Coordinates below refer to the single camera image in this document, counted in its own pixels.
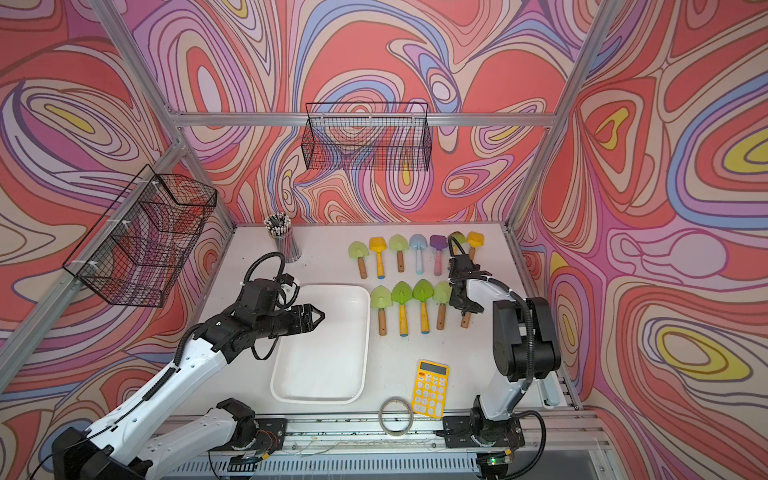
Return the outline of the purple shovel pink handle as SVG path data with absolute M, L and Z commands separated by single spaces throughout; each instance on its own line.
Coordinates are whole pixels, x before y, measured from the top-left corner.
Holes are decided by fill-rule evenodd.
M 431 235 L 429 245 L 435 252 L 434 275 L 440 277 L 443 275 L 443 253 L 448 248 L 448 239 L 445 235 Z

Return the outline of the blue shovel pink handle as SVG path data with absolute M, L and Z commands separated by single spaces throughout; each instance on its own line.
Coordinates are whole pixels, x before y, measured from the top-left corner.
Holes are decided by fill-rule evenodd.
M 427 248 L 427 239 L 422 234 L 414 234 L 409 239 L 409 247 L 415 255 L 415 271 L 418 275 L 424 273 L 423 252 Z

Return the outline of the green shovel wooden handle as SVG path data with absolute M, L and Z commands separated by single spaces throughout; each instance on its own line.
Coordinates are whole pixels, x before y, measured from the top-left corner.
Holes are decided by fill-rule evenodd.
M 348 255 L 356 261 L 360 278 L 368 278 L 365 258 L 369 255 L 368 247 L 361 241 L 353 241 L 348 247 Z
M 397 260 L 397 270 L 399 273 L 405 272 L 404 252 L 409 249 L 409 241 L 401 234 L 395 234 L 390 238 L 389 248 L 395 252 Z
M 472 317 L 472 313 L 471 312 L 466 312 L 463 315 L 462 320 L 461 320 L 461 327 L 463 329 L 468 329 L 469 328 L 470 322 L 471 322 L 471 317 Z

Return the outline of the green plastic shovel yellow handle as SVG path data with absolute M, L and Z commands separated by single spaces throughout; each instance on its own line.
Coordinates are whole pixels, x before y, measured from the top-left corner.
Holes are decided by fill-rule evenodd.
M 412 288 L 404 281 L 398 282 L 392 289 L 392 300 L 399 305 L 399 334 L 401 337 L 409 335 L 407 318 L 407 303 L 413 298 Z

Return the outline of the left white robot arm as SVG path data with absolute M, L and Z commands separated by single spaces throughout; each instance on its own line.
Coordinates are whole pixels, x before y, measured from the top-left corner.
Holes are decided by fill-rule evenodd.
M 213 374 L 257 340 L 309 333 L 325 314 L 288 298 L 277 280 L 243 283 L 237 300 L 190 327 L 173 359 L 127 401 L 83 431 L 68 428 L 51 447 L 57 479 L 159 479 L 203 451 L 251 450 L 260 427 L 254 411 L 229 398 L 169 434 L 153 434 Z

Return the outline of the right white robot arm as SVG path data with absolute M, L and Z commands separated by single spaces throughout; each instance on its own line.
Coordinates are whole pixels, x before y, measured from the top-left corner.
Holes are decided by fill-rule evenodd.
M 456 434 L 483 447 L 524 444 L 520 421 L 541 414 L 519 408 L 536 380 L 562 362 L 551 309 L 542 297 L 524 298 L 474 262 L 458 240 L 449 245 L 449 305 L 463 315 L 492 314 L 492 355 L 498 374 L 475 398 L 468 426 Z

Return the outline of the white plastic storage box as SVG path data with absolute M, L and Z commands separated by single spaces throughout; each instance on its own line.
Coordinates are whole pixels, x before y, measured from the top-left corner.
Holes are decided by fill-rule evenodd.
M 308 285 L 298 301 L 325 314 L 309 333 L 280 340 L 270 389 L 284 403 L 344 405 L 364 390 L 370 294 L 355 285 Z

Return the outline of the clear cup of pens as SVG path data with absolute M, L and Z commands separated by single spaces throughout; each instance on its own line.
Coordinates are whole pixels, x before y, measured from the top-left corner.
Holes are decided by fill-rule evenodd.
M 264 224 L 285 261 L 293 263 L 299 260 L 301 250 L 296 242 L 291 217 L 286 213 L 272 214 L 264 219 Z

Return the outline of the yellow calculator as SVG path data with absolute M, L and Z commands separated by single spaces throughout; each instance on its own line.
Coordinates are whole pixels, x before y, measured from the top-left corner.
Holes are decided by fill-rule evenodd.
M 440 420 L 445 413 L 450 368 L 441 363 L 419 360 L 411 400 L 416 415 Z

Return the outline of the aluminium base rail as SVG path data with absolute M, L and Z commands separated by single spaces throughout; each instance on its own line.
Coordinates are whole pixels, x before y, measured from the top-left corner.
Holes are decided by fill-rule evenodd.
M 544 412 L 520 421 L 524 444 L 483 447 L 456 433 L 465 415 L 444 420 L 382 415 L 288 415 L 257 419 L 253 449 L 203 451 L 159 479 L 468 478 L 623 479 L 595 417 Z

